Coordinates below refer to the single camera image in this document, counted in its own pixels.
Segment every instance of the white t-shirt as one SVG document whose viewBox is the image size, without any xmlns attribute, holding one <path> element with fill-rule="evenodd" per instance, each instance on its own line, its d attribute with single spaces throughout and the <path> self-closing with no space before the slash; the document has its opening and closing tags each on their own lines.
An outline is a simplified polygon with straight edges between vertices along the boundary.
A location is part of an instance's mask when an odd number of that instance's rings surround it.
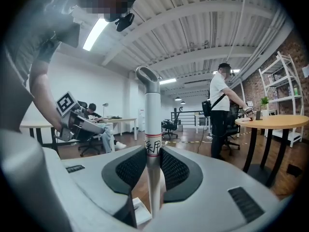
<svg viewBox="0 0 309 232">
<path fill-rule="evenodd" d="M 217 72 L 211 80 L 210 84 L 210 100 L 211 105 L 213 105 L 222 95 L 222 89 L 228 87 L 224 82 L 224 77 Z M 218 104 L 216 104 L 212 110 L 220 111 L 230 111 L 230 100 L 227 96 L 224 96 Z"/>
</svg>

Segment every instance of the round wooden table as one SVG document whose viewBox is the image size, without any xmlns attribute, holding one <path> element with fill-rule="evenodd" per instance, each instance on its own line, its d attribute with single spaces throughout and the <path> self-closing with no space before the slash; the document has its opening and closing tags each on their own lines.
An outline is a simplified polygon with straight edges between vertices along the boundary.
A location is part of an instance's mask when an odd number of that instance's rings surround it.
<svg viewBox="0 0 309 232">
<path fill-rule="evenodd" d="M 52 136 L 52 149 L 54 149 L 59 155 L 58 146 L 57 146 L 56 139 L 55 139 L 55 128 L 48 121 L 23 120 L 19 127 L 29 129 L 30 136 L 33 138 L 34 138 L 33 129 L 35 128 L 35 131 L 37 134 L 37 140 L 42 146 L 47 146 L 47 145 L 43 144 L 41 128 L 50 128 L 51 136 Z"/>
<path fill-rule="evenodd" d="M 302 127 L 308 124 L 309 117 L 302 115 L 273 115 L 263 117 L 261 120 L 253 121 L 251 121 L 250 118 L 239 118 L 235 120 L 235 123 L 240 126 L 252 128 L 249 152 L 243 171 L 267 187 L 270 187 L 274 184 L 275 177 L 282 163 L 288 142 L 289 129 Z M 261 164 L 251 164 L 256 143 L 257 129 L 268 129 L 268 136 Z M 274 168 L 271 170 L 270 168 L 265 167 L 265 163 L 270 149 L 272 130 L 275 129 L 283 129 L 283 133 L 279 153 Z"/>
</svg>

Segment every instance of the floor lamp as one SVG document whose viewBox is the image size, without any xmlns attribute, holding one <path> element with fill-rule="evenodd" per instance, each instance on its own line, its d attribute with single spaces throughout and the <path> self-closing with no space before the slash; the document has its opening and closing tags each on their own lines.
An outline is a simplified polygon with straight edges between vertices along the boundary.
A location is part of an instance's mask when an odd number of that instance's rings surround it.
<svg viewBox="0 0 309 232">
<path fill-rule="evenodd" d="M 105 107 L 108 107 L 108 103 L 105 103 L 102 106 L 103 106 L 103 118 L 104 118 L 104 109 L 105 109 Z"/>
</svg>

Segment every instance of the brick wall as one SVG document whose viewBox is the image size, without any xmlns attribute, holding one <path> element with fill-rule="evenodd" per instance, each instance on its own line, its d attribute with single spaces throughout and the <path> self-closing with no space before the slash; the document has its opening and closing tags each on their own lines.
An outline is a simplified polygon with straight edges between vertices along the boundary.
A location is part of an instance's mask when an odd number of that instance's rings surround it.
<svg viewBox="0 0 309 232">
<path fill-rule="evenodd" d="M 304 115 L 309 116 L 309 77 L 304 78 L 302 68 L 309 64 L 309 58 L 306 51 L 306 47 L 303 44 L 301 38 L 298 36 L 297 32 L 293 30 L 282 45 L 276 50 L 276 52 L 270 56 L 270 58 L 261 66 L 265 69 L 272 62 L 276 60 L 277 51 L 280 51 L 283 55 L 291 55 L 293 62 L 295 64 L 297 74 L 300 79 L 301 87 L 304 91 Z M 269 78 L 264 75 L 265 85 L 269 84 Z M 243 81 L 243 88 L 245 91 L 246 101 L 253 102 L 253 109 L 260 109 L 260 100 L 265 96 L 262 79 L 258 70 L 256 70 L 252 75 L 250 75 L 245 81 Z M 234 91 L 242 98 L 242 92 L 240 85 L 234 88 Z M 276 96 L 278 98 L 283 96 L 288 96 L 288 85 L 279 87 L 278 89 L 271 88 L 268 92 L 268 98 L 274 99 Z M 270 109 L 277 109 L 277 105 L 270 104 Z M 296 112 L 299 113 L 301 108 L 300 99 L 296 99 Z M 280 114 L 293 114 L 292 101 L 279 102 L 279 113 Z M 304 127 L 303 138 L 309 140 L 309 125 Z"/>
</svg>

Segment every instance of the black shoulder strap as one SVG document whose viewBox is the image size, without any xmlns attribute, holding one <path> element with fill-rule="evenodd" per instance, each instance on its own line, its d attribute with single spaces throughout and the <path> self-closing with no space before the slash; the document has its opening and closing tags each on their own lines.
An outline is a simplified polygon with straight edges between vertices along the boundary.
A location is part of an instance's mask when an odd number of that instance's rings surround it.
<svg viewBox="0 0 309 232">
<path fill-rule="evenodd" d="M 209 82 L 208 99 L 209 99 L 210 96 L 211 96 L 211 81 Z M 224 96 L 225 96 L 225 94 L 223 94 L 222 96 L 220 96 L 220 98 L 217 99 L 216 102 L 211 106 L 211 109 L 212 109 L 216 104 L 218 104 L 218 103 L 223 99 Z"/>
</svg>

